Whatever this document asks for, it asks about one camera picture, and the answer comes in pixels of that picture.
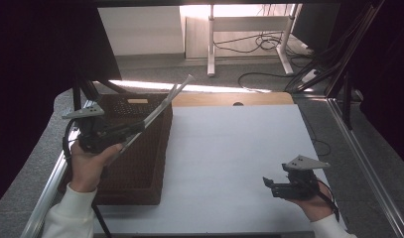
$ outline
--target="metal leg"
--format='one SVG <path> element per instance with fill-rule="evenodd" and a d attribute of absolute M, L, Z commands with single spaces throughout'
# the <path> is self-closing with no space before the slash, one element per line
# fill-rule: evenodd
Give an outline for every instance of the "metal leg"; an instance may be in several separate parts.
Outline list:
<path fill-rule="evenodd" d="M 291 64 L 288 61 L 288 57 L 286 56 L 286 46 L 288 44 L 289 35 L 291 34 L 291 31 L 292 31 L 292 26 L 294 25 L 295 14 L 297 13 L 297 8 L 298 8 L 298 4 L 292 5 L 291 13 L 289 15 L 289 20 L 286 25 L 286 29 L 283 34 L 281 44 L 276 48 L 279 59 L 281 60 L 282 66 L 285 69 L 285 73 L 287 75 L 294 74 Z"/>
<path fill-rule="evenodd" d="M 213 5 L 210 5 L 210 16 L 208 17 L 208 53 L 207 53 L 207 75 L 214 76 L 214 44 L 213 44 Z"/>

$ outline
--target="brown wooden box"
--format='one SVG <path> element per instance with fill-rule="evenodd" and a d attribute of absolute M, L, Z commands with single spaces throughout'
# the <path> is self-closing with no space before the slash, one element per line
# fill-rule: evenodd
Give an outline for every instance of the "brown wooden box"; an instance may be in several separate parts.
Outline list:
<path fill-rule="evenodd" d="M 167 94 L 104 94 L 98 104 L 111 123 L 143 120 Z M 108 169 L 95 197 L 96 204 L 157 205 L 161 201 L 165 154 L 173 118 L 168 106 Z M 70 180 L 67 171 L 60 189 Z"/>

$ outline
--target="white cloth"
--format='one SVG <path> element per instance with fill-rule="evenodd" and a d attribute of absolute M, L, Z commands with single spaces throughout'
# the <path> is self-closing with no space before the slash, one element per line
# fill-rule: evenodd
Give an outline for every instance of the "white cloth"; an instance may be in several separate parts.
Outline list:
<path fill-rule="evenodd" d="M 316 238 L 356 238 L 348 234 L 337 222 L 334 214 L 311 223 Z"/>
<path fill-rule="evenodd" d="M 81 193 L 68 185 L 62 201 L 47 213 L 43 237 L 93 237 L 94 213 L 91 204 L 95 195 L 96 190 Z"/>
<path fill-rule="evenodd" d="M 44 238 L 90 238 L 93 237 L 94 213 L 91 203 L 96 190 L 81 193 L 67 186 L 62 201 L 53 206 L 47 214 Z M 356 238 L 348 234 L 337 222 L 335 215 L 311 223 L 316 238 Z"/>

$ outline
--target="human hand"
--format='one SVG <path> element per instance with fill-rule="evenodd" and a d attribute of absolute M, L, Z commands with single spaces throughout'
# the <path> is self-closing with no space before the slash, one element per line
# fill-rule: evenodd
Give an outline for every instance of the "human hand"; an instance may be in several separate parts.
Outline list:
<path fill-rule="evenodd" d="M 85 152 L 78 141 L 74 142 L 70 149 L 72 179 L 69 187 L 77 192 L 91 192 L 99 184 L 103 168 L 112 163 L 122 145 L 108 147 L 98 155 Z"/>
<path fill-rule="evenodd" d="M 330 191 L 328 188 L 319 182 L 320 191 L 327 196 L 328 198 L 332 198 Z M 313 198 L 309 200 L 296 200 L 296 199 L 287 199 L 297 205 L 299 205 L 306 216 L 310 219 L 311 222 L 321 220 L 333 214 L 330 206 L 319 196 L 315 195 Z"/>

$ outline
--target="metal bar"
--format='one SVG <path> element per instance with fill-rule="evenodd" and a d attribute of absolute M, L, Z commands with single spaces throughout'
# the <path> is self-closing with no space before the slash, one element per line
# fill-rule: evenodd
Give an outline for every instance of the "metal bar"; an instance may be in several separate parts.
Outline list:
<path fill-rule="evenodd" d="M 92 102 L 87 101 L 85 106 L 91 105 Z M 71 141 L 77 137 L 78 131 L 73 131 L 68 136 Z M 41 193 L 38 202 L 32 211 L 31 216 L 22 232 L 21 238 L 33 238 L 37 237 L 44 225 L 45 216 L 48 210 L 53 204 L 54 198 L 57 194 L 57 189 L 60 181 L 62 180 L 63 174 L 65 173 L 67 167 L 67 162 L 65 160 L 65 154 L 61 152 L 59 159 L 54 166 L 53 172 L 51 173 L 47 184 L 45 185 L 43 192 Z"/>
<path fill-rule="evenodd" d="M 391 227 L 396 233 L 397 237 L 404 238 L 404 218 L 394 203 L 393 198 L 385 189 L 382 184 L 380 178 L 378 177 L 376 171 L 372 167 L 372 164 L 369 162 L 369 159 L 365 152 L 362 150 L 359 142 L 357 141 L 353 131 L 349 130 L 343 123 L 343 120 L 340 118 L 340 109 L 336 103 L 336 100 L 331 98 L 327 100 L 328 105 L 337 121 L 338 126 L 340 127 L 341 132 L 346 138 L 347 143 L 349 144 L 359 167 L 362 170 L 366 180 L 368 181 L 374 195 L 379 202 L 383 212 L 385 213 Z"/>
<path fill-rule="evenodd" d="M 210 16 L 208 16 L 208 52 L 207 52 L 207 76 L 214 76 L 214 45 L 213 45 L 213 5 L 210 5 Z"/>
<path fill-rule="evenodd" d="M 294 25 L 294 20 L 295 20 L 295 14 L 297 12 L 298 4 L 293 4 L 291 13 L 289 14 L 288 22 L 286 24 L 286 29 L 283 34 L 282 40 L 280 45 L 276 48 L 276 52 L 278 53 L 279 59 L 282 62 L 282 66 L 285 69 L 286 75 L 292 75 L 294 74 L 294 71 L 292 70 L 291 64 L 288 61 L 288 58 L 286 56 L 286 46 L 288 44 L 288 39 L 289 35 L 291 34 L 292 31 L 292 26 Z"/>

